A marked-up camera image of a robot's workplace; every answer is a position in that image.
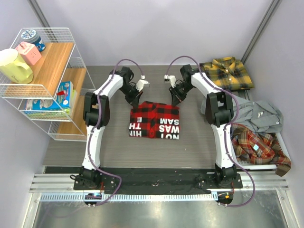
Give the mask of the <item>red black plaid shirt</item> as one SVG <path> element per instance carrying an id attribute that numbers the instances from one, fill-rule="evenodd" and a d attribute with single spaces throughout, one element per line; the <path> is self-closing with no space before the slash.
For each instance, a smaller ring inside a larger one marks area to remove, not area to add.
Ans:
<path id="1" fill-rule="evenodd" d="M 143 102 L 130 111 L 129 135 L 178 140 L 180 109 L 168 104 Z"/>

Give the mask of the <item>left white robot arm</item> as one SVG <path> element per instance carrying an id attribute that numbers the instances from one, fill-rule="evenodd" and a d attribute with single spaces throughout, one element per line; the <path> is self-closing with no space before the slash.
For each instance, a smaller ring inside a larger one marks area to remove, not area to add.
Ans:
<path id="1" fill-rule="evenodd" d="M 75 178 L 75 185 L 97 189 L 101 185 L 100 151 L 102 136 L 110 120 L 109 101 L 119 90 L 127 103 L 137 107 L 143 88 L 149 82 L 145 76 L 137 83 L 133 83 L 133 71 L 128 67 L 111 71 L 107 80 L 94 92 L 87 92 L 84 99 L 83 120 L 86 124 L 87 141 L 85 157 L 79 174 Z"/>

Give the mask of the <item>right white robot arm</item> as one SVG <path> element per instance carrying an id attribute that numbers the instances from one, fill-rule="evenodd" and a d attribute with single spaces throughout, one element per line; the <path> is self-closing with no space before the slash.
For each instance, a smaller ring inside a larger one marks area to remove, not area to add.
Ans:
<path id="1" fill-rule="evenodd" d="M 176 106 L 185 100 L 187 93 L 197 88 L 206 98 L 205 118 L 211 125 L 216 144 L 214 181 L 224 188 L 236 179 L 237 168 L 232 159 L 232 146 L 229 141 L 229 124 L 234 117 L 232 97 L 216 86 L 200 69 L 184 65 L 180 69 L 183 80 L 179 83 L 175 76 L 164 76 L 170 83 L 171 105 Z"/>

